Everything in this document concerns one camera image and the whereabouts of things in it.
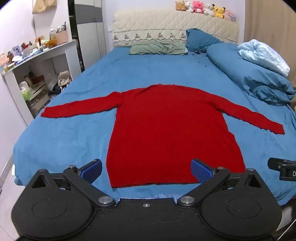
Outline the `red knit sweater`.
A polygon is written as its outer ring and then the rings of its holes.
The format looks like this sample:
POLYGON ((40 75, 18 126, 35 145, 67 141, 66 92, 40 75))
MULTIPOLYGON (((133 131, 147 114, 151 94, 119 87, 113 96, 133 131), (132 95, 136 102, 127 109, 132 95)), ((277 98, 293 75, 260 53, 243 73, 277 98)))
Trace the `red knit sweater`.
POLYGON ((187 184, 198 180, 191 161, 242 173, 245 164, 224 115, 276 134, 281 124, 203 90, 152 85, 48 107, 45 118, 67 118, 116 109, 106 157, 112 188, 187 184))

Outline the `blue rolled duvet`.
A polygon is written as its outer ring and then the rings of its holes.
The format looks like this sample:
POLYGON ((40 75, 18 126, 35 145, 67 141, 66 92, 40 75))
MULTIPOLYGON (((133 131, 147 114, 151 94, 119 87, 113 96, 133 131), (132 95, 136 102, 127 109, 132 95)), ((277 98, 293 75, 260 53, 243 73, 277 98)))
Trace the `blue rolled duvet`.
POLYGON ((295 96, 295 90, 287 78, 243 59, 235 44, 210 45, 206 54, 250 96, 273 105, 289 104, 295 96))

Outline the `light blue blanket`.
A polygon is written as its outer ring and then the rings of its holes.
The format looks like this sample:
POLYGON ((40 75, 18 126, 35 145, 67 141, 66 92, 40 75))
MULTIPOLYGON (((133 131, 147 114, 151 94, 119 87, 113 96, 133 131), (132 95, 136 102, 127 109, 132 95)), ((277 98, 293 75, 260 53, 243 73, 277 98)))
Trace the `light blue blanket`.
POLYGON ((288 77, 290 67, 274 49, 264 42, 252 39, 237 46, 239 55, 254 64, 288 77))

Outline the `dark blue pillow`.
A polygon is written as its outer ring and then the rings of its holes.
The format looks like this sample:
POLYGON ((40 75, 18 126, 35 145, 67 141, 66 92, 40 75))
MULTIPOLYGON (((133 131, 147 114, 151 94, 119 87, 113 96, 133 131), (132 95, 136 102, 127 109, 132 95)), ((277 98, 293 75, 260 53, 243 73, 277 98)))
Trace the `dark blue pillow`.
POLYGON ((201 52, 206 53, 209 46, 213 44, 223 43, 216 37, 203 32, 199 29, 188 29, 186 30, 187 42, 186 48, 190 52, 201 52))

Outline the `wicker basket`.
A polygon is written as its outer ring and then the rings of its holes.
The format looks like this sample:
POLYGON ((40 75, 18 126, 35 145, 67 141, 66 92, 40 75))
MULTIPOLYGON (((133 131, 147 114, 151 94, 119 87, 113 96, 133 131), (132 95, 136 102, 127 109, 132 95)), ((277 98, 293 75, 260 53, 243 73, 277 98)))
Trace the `wicker basket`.
POLYGON ((58 32, 55 35, 57 45, 64 44, 68 42, 68 34, 67 31, 58 32))

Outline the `green pillow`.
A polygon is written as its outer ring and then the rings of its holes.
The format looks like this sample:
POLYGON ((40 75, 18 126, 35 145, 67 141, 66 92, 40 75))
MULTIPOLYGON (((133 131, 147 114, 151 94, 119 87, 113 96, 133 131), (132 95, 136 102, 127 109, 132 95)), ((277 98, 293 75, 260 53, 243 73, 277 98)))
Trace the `green pillow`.
POLYGON ((184 55, 187 53, 184 43, 172 40, 139 41, 133 43, 129 50, 130 55, 184 55))

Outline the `cream quilted headboard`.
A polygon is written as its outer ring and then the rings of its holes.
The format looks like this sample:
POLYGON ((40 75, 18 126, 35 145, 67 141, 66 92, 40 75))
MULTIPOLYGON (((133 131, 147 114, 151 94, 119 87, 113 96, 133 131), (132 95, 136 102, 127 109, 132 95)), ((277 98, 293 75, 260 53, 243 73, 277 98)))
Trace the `cream quilted headboard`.
POLYGON ((114 47, 134 42, 172 40, 187 42, 186 30, 199 29, 227 43, 238 43, 239 25, 229 20, 187 11, 130 10, 113 16, 114 47))

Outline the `grey white wardrobe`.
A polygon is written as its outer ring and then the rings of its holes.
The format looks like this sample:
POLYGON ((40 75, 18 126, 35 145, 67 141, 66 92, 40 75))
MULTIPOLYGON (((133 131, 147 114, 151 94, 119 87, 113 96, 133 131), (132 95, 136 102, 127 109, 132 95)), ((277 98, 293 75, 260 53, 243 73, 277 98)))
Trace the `grey white wardrobe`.
POLYGON ((107 54, 102 1, 69 0, 68 12, 72 39, 84 71, 107 54))

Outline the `light pink plush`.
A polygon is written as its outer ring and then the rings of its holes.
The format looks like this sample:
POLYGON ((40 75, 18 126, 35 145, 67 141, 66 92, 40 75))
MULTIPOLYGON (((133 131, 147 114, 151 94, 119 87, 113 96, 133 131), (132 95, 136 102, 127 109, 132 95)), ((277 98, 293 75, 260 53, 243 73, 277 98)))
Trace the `light pink plush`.
POLYGON ((231 10, 226 10, 224 12, 224 19, 232 21, 232 22, 236 21, 235 14, 231 10))

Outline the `yellow pikachu plush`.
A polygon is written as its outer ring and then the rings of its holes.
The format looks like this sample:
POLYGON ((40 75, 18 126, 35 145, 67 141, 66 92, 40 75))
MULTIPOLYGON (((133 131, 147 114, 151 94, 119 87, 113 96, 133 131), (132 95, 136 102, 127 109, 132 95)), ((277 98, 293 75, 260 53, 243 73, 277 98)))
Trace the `yellow pikachu plush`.
POLYGON ((215 14, 215 17, 218 17, 218 18, 224 18, 224 13, 225 13, 225 10, 226 8, 225 7, 217 7, 216 5, 213 5, 213 9, 214 9, 214 14, 215 14))

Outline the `white bear plush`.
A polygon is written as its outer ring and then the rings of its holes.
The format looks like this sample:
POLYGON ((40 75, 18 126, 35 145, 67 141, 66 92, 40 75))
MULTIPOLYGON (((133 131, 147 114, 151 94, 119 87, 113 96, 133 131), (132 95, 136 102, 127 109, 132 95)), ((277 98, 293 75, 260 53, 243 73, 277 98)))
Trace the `white bear plush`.
POLYGON ((212 4, 204 4, 203 14, 206 16, 215 17, 213 5, 212 4))

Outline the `pink plush toy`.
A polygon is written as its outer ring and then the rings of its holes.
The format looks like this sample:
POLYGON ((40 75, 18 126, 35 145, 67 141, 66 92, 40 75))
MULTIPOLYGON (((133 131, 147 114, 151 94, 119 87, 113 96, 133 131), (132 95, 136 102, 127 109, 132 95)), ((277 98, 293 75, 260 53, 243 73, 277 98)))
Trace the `pink plush toy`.
POLYGON ((203 14, 204 4, 201 1, 193 1, 193 8, 195 13, 203 14))

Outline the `white plush toy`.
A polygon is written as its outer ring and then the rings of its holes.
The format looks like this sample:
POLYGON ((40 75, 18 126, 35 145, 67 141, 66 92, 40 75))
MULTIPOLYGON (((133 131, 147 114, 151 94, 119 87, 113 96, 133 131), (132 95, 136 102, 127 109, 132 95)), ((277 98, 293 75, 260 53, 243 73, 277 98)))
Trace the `white plush toy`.
POLYGON ((186 11, 190 13, 194 12, 194 7, 191 1, 185 1, 185 7, 186 7, 186 11))

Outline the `brown teddy bear plush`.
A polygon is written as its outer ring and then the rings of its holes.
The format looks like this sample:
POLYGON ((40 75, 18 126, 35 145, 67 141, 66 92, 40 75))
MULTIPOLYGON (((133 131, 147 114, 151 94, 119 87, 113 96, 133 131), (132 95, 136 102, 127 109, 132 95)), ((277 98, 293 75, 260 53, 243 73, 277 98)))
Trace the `brown teddy bear plush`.
POLYGON ((187 8, 185 7, 185 1, 184 0, 175 0, 175 8, 176 11, 186 11, 187 8))

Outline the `beige hanging bag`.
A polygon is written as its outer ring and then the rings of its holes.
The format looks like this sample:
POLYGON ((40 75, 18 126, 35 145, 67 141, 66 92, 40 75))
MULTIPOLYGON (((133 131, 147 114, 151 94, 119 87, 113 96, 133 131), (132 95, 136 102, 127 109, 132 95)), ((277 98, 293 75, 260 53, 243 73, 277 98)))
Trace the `beige hanging bag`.
POLYGON ((42 13, 53 6, 57 6, 57 0, 36 0, 33 6, 32 14, 42 13))

